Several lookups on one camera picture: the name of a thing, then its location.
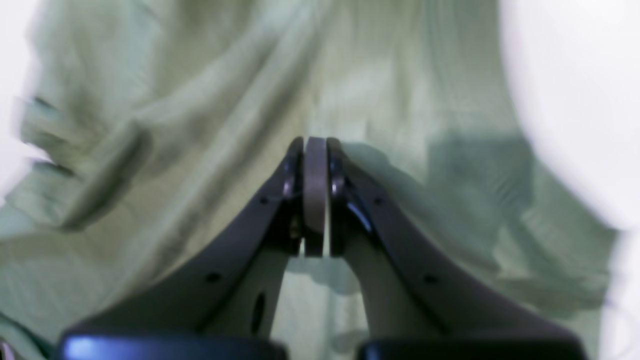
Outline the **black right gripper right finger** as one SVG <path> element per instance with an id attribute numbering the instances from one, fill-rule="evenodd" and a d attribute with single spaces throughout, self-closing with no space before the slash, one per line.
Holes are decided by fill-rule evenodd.
<path id="1" fill-rule="evenodd" d="M 585 360 L 573 332 L 460 268 L 327 141 L 330 253 L 354 272 L 370 338 L 357 360 Z"/>

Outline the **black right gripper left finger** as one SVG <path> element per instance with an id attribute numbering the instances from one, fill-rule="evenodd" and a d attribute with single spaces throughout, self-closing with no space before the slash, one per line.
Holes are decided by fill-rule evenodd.
<path id="1" fill-rule="evenodd" d="M 295 138 L 233 221 L 179 269 L 69 328 L 55 360 L 285 360 L 269 340 L 282 278 L 323 254 L 327 141 Z"/>

